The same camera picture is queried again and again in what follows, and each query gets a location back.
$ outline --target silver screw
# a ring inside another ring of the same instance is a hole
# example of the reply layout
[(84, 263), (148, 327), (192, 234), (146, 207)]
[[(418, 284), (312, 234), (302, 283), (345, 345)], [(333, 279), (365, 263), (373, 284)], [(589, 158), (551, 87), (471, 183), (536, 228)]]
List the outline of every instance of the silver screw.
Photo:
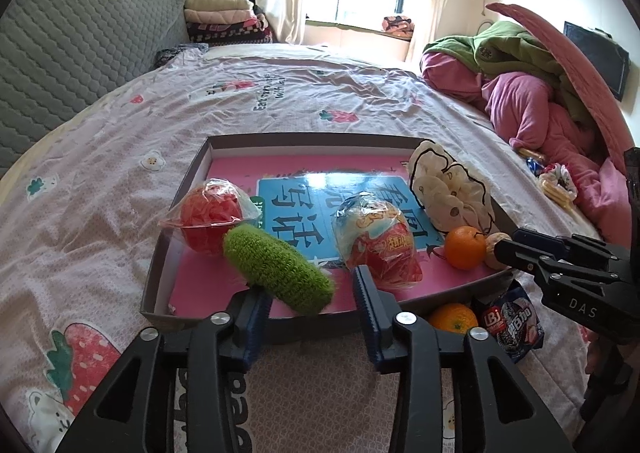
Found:
[(413, 312), (398, 312), (398, 314), (396, 314), (396, 321), (403, 325), (413, 325), (418, 321), (418, 318)]
[(231, 321), (231, 316), (226, 312), (216, 312), (210, 319), (214, 325), (226, 325)]
[(485, 341), (489, 338), (489, 332), (482, 327), (473, 327), (469, 330), (469, 335), (476, 341)]
[(143, 341), (153, 341), (158, 337), (158, 329), (148, 327), (140, 331), (140, 339)]

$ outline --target gray quilted headboard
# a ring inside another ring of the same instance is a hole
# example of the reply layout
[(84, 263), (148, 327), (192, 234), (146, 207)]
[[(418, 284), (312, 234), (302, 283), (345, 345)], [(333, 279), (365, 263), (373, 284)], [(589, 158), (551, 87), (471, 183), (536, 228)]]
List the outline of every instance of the gray quilted headboard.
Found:
[(189, 41), (184, 0), (13, 0), (0, 18), (0, 177), (49, 131)]

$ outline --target television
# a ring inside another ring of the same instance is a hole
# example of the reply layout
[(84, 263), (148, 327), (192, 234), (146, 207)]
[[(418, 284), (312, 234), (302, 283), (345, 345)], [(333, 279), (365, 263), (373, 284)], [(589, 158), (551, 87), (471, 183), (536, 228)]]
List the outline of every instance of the television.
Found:
[(593, 31), (564, 22), (564, 35), (582, 51), (596, 68), (617, 100), (625, 93), (629, 75), (629, 52), (618, 45), (609, 34)]

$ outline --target window sill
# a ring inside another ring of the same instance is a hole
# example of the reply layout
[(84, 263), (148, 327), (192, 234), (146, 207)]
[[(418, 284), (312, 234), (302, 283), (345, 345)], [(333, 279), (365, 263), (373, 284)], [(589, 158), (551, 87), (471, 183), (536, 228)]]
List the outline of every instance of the window sill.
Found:
[(373, 30), (370, 28), (364, 28), (364, 27), (356, 27), (353, 25), (343, 25), (342, 23), (331, 23), (331, 22), (327, 22), (327, 21), (315, 21), (313, 19), (307, 19), (305, 22), (307, 25), (310, 26), (314, 26), (314, 27), (335, 27), (335, 28), (339, 28), (341, 30), (354, 30), (356, 32), (364, 32), (367, 34), (377, 34), (379, 36), (384, 36), (384, 37), (388, 37), (388, 38), (393, 38), (393, 39), (397, 39), (398, 41), (406, 41), (407, 43), (409, 41), (411, 41), (410, 39), (407, 38), (401, 38), (398, 36), (394, 36), (393, 34), (389, 34), (387, 32), (382, 32), (382, 30)]

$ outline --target green fuzzy roll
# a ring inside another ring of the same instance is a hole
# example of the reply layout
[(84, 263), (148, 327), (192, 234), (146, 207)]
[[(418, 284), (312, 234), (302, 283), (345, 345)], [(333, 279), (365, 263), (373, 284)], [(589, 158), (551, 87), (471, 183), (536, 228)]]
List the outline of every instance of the green fuzzy roll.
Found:
[(226, 259), (247, 280), (303, 315), (318, 314), (334, 296), (334, 282), (289, 243), (249, 224), (225, 235)]

